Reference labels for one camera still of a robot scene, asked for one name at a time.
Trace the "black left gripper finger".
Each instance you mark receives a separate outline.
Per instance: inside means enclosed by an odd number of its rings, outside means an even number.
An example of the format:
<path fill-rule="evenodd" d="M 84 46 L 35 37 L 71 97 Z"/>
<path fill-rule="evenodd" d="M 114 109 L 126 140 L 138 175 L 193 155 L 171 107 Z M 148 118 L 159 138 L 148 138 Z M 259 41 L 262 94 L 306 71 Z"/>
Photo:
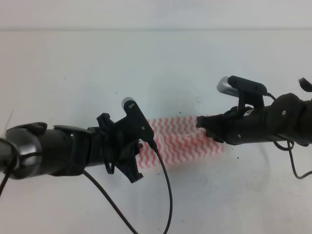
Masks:
<path fill-rule="evenodd" d="M 143 144 L 139 139 L 125 142 L 120 150 L 120 159 L 122 161 L 130 160 L 138 155 L 143 148 Z"/>
<path fill-rule="evenodd" d="M 143 178 L 143 174 L 138 171 L 137 162 L 135 160 L 117 162 L 115 166 L 129 179 L 131 183 L 135 183 Z"/>

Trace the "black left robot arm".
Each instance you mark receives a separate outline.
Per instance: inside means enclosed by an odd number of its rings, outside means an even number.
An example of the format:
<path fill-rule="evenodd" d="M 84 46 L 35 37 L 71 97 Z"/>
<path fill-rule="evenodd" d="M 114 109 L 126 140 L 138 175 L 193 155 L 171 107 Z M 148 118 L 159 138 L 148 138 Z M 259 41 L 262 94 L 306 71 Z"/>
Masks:
<path fill-rule="evenodd" d="M 127 119 L 113 122 L 108 113 L 97 117 L 98 126 L 88 129 L 34 122 L 10 128 L 0 141 L 0 170 L 11 178 L 78 176 L 86 167 L 103 165 L 109 174 L 118 168 L 131 183 L 142 179 L 136 155 L 142 145 L 131 134 Z"/>

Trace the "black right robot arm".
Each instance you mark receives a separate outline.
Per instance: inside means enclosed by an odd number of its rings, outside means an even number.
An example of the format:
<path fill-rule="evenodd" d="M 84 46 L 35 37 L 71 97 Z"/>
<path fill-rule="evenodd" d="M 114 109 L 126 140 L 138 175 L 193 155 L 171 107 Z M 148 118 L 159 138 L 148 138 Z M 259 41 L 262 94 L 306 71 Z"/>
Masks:
<path fill-rule="evenodd" d="M 196 127 L 220 143 L 292 141 L 301 146 L 312 142 L 312 102 L 293 93 L 274 99 L 265 106 L 263 97 L 270 96 L 265 85 L 237 76 L 223 77 L 217 90 L 238 98 L 238 105 L 223 114 L 199 116 Z"/>

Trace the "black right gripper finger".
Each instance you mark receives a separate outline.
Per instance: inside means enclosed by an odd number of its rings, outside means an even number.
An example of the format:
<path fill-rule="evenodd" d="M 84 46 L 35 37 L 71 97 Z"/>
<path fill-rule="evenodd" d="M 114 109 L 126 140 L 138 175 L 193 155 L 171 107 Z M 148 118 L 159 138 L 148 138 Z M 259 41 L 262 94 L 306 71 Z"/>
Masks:
<path fill-rule="evenodd" d="M 206 128 L 206 137 L 209 137 L 219 143 L 225 142 L 224 130 L 220 128 Z"/>
<path fill-rule="evenodd" d="M 228 131 L 228 122 L 234 114 L 219 114 L 215 116 L 199 116 L 196 118 L 196 127 L 206 129 L 212 133 L 225 133 Z"/>

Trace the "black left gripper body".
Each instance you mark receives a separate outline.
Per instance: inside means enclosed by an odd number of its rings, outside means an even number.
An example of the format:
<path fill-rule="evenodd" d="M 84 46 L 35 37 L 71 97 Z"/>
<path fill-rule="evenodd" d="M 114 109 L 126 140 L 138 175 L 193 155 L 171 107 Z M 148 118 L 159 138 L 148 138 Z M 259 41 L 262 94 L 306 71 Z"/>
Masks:
<path fill-rule="evenodd" d="M 138 138 L 134 135 L 126 117 L 113 122 L 108 113 L 103 113 L 97 117 L 97 122 L 98 127 L 92 131 L 90 164 L 103 163 L 107 173 L 113 174 L 117 168 L 115 164 L 124 162 L 120 159 L 122 145 Z"/>

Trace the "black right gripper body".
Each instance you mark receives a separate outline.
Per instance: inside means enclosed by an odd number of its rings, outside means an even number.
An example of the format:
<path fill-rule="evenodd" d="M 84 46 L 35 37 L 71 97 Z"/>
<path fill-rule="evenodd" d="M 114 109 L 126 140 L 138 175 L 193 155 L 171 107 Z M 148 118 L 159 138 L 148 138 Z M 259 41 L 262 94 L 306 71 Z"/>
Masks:
<path fill-rule="evenodd" d="M 219 117 L 219 138 L 230 145 L 273 142 L 278 139 L 278 114 L 271 106 L 247 108 L 242 113 L 232 109 Z"/>

